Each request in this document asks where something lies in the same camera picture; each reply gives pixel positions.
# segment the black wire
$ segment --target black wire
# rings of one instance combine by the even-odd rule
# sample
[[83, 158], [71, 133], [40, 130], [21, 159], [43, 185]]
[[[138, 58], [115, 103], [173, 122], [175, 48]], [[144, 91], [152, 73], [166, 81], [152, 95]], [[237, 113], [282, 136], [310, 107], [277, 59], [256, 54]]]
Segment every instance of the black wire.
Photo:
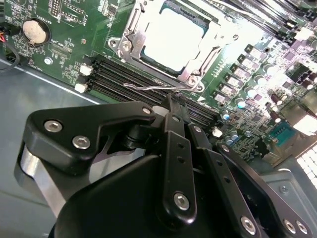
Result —
[[20, 55], [19, 55], [18, 51], [16, 50], [16, 48], [8, 42], [3, 42], [3, 44], [14, 53], [15, 61], [10, 66], [3, 68], [3, 69], [0, 69], [0, 73], [10, 71], [10, 70], [14, 69], [20, 63]]

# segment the motherboard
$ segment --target motherboard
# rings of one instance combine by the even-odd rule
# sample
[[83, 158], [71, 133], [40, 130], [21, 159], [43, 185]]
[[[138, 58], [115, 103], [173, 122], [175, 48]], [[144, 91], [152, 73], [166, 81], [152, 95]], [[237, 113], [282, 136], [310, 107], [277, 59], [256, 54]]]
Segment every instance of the motherboard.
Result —
[[4, 7], [6, 23], [21, 29], [6, 38], [21, 63], [80, 93], [151, 106], [182, 93], [210, 140], [247, 161], [277, 165], [316, 141], [315, 1], [5, 0]]

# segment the bolt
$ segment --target bolt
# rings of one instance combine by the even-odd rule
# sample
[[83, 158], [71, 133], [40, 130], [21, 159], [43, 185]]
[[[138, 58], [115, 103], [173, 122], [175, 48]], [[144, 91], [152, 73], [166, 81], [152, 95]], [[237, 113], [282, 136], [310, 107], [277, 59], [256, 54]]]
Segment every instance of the bolt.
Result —
[[151, 114], [151, 110], [150, 110], [150, 109], [143, 108], [143, 111], [144, 111], [146, 114]]
[[251, 136], [252, 136], [252, 132], [250, 132], [249, 130], [247, 130], [247, 131], [244, 133], [244, 135], [245, 135], [246, 137], [251, 137]]
[[48, 120], [44, 123], [44, 127], [49, 132], [60, 132], [63, 129], [63, 126], [55, 121], [55, 120]]
[[174, 195], [174, 202], [180, 210], [187, 211], [189, 209], [188, 198], [182, 193], [178, 192]]
[[256, 231], [257, 231], [256, 227], [254, 226], [253, 222], [249, 218], [243, 216], [241, 217], [240, 221], [242, 226], [244, 227], [244, 229], [246, 229], [248, 233], [250, 233], [253, 236], [256, 234]]
[[292, 223], [290, 223], [290, 222], [287, 221], [287, 220], [284, 220], [284, 224], [285, 224], [286, 228], [290, 231], [290, 233], [296, 234], [295, 227], [293, 226]]
[[194, 86], [197, 82], [197, 77], [196, 76], [190, 76], [189, 79], [188, 79], [188, 84], [190, 86]]
[[284, 194], [288, 194], [288, 188], [286, 186], [280, 186], [279, 190]]
[[78, 135], [73, 139], [73, 145], [77, 149], [86, 150], [90, 147], [90, 140], [82, 135]]
[[53, 62], [54, 61], [50, 57], [45, 57], [45, 59], [44, 59], [44, 63], [46, 63], [47, 65], [51, 65], [51, 64], [53, 64]]
[[301, 230], [302, 233], [306, 235], [308, 234], [306, 227], [302, 223], [300, 223], [299, 221], [296, 221], [296, 224], [298, 225], [298, 228]]
[[229, 152], [228, 147], [226, 147], [225, 145], [222, 145], [221, 147], [222, 147], [222, 149], [223, 149], [225, 152]]
[[172, 118], [173, 118], [173, 120], [174, 120], [174, 121], [176, 121], [176, 122], [180, 122], [180, 120], [179, 120], [177, 117], [172, 116]]
[[128, 41], [123, 42], [123, 49], [124, 51], [129, 51], [131, 49], [131, 43]]
[[194, 129], [195, 129], [195, 131], [197, 131], [197, 132], [202, 132], [202, 130], [198, 127], [198, 126], [194, 126]]

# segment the electrolytic capacitor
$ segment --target electrolytic capacitor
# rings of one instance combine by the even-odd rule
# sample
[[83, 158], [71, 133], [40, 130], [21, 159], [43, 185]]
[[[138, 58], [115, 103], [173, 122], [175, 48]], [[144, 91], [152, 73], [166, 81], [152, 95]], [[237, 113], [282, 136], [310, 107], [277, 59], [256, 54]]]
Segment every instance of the electrolytic capacitor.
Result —
[[229, 120], [230, 119], [230, 115], [229, 115], [229, 112], [227, 110], [224, 110], [221, 112], [221, 117], [222, 119], [224, 120]]
[[317, 51], [317, 40], [314, 40], [312, 43], [311, 43], [311, 47]]
[[237, 98], [235, 103], [237, 104], [238, 108], [245, 108], [246, 102], [243, 100], [243, 98]]
[[279, 68], [277, 66], [274, 66], [273, 64], [266, 64], [263, 66], [263, 70], [270, 76], [275, 75], [278, 71]]
[[254, 98], [257, 94], [256, 90], [254, 90], [253, 87], [248, 86], [244, 89], [244, 91], [246, 92], [246, 94], [248, 95], [248, 97], [250, 98]]
[[230, 132], [231, 140], [235, 141], [239, 138], [238, 132], [236, 130]]
[[276, 112], [270, 112], [269, 114], [272, 118], [272, 120], [275, 122], [275, 123], [279, 123], [281, 122], [281, 118], [279, 117], [279, 115], [276, 113]]
[[264, 78], [263, 75], [257, 75], [253, 79], [259, 86], [266, 85], [267, 80]]
[[272, 94], [271, 99], [278, 106], [283, 103], [283, 101], [280, 99], [280, 97], [278, 97], [276, 94]]
[[227, 136], [227, 137], [225, 138], [225, 141], [226, 141], [226, 144], [227, 144], [227, 145], [232, 145], [232, 143], [233, 143], [233, 140], [231, 139], [230, 136]]
[[302, 86], [304, 88], [306, 88], [307, 90], [311, 90], [314, 86], [312, 85], [312, 83], [309, 81], [309, 80], [305, 80], [303, 83], [302, 83]]

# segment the cpu socket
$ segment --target cpu socket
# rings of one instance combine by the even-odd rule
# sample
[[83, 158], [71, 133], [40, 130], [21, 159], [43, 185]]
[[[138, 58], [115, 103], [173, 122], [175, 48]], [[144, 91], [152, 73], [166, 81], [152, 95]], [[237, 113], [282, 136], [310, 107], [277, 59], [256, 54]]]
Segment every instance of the cpu socket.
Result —
[[202, 92], [202, 78], [237, 38], [232, 19], [204, 1], [136, 0], [122, 37], [108, 45], [174, 89]]

